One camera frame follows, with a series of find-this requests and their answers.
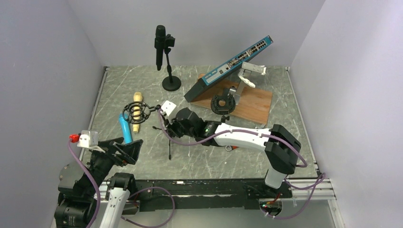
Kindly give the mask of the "cream yellow microphone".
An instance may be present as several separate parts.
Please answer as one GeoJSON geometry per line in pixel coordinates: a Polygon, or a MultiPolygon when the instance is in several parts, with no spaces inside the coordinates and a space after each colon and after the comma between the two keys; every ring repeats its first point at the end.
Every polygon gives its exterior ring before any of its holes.
{"type": "MultiPolygon", "coordinates": [[[[136,105],[139,105],[140,102],[143,101],[143,96],[141,92],[135,92],[134,96],[133,96],[133,100],[134,102],[136,102],[136,105]]],[[[133,108],[133,116],[134,116],[134,120],[139,120],[141,115],[141,108],[139,106],[135,106],[133,108]]],[[[139,128],[140,128],[140,124],[139,123],[135,123],[133,124],[133,133],[138,133],[139,132],[139,128]]]]}

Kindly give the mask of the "black tripod shock mount stand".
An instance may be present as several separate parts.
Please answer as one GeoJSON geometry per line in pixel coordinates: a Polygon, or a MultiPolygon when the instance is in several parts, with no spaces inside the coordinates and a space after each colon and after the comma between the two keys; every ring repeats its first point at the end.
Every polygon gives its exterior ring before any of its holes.
{"type": "Polygon", "coordinates": [[[130,125],[132,125],[132,129],[134,129],[134,125],[140,125],[148,120],[152,112],[158,113],[158,117],[160,117],[164,126],[164,118],[161,117],[162,107],[159,104],[149,106],[143,101],[133,101],[123,108],[118,119],[125,143],[132,142],[130,125]]]}

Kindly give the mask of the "black shock mount desk stand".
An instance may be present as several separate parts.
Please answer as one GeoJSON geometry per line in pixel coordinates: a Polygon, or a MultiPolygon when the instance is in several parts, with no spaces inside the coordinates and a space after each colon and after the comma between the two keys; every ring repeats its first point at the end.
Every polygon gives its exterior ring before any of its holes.
{"type": "Polygon", "coordinates": [[[236,108],[234,96],[228,88],[224,88],[221,95],[214,95],[211,99],[211,110],[218,115],[221,115],[221,122],[225,123],[230,119],[229,114],[236,108]]]}

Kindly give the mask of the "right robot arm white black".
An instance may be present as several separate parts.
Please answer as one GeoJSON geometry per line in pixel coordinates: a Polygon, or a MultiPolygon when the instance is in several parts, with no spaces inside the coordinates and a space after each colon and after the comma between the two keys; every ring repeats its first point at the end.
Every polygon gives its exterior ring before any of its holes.
{"type": "Polygon", "coordinates": [[[284,126],[274,124],[272,128],[250,129],[236,127],[223,122],[204,121],[188,108],[159,109],[158,118],[163,133],[172,142],[184,135],[193,138],[193,145],[214,147],[235,146],[254,149],[266,155],[269,168],[262,183],[262,192],[274,197],[280,191],[285,178],[294,174],[298,160],[307,162],[300,154],[301,143],[284,126]]]}

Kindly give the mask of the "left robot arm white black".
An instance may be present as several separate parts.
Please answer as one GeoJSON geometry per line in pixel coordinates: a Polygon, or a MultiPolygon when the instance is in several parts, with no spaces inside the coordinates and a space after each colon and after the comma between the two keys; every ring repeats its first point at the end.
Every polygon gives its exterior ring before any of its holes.
{"type": "Polygon", "coordinates": [[[143,140],[124,143],[122,137],[100,141],[99,150],[90,149],[90,161],[66,165],[59,174],[58,205],[54,218],[58,228],[89,228],[100,208],[99,187],[113,166],[134,165],[143,140]]]}

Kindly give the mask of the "blue microphone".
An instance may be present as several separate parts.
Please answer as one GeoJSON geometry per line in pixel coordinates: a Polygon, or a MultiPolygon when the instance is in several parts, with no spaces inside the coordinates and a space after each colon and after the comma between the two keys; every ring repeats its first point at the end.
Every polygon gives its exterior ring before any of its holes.
{"type": "Polygon", "coordinates": [[[125,144],[131,143],[133,139],[131,136],[130,126],[122,114],[119,114],[119,123],[121,125],[121,130],[125,144]]]}

